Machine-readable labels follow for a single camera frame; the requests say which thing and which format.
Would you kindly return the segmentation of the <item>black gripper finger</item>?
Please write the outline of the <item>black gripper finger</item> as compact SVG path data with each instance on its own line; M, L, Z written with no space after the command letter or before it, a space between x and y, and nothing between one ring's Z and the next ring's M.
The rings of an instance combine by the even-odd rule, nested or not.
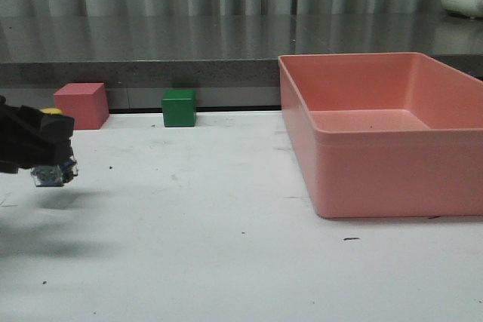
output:
M73 118L22 106L22 122L22 168L59 165L73 156Z

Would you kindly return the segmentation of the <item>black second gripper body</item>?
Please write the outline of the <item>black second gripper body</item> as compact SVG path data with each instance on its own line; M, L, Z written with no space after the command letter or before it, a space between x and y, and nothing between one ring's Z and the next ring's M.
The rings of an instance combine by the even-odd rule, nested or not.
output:
M42 140L39 130L42 112L29 106L9 106L1 95L1 172L18 173L19 169L42 163Z

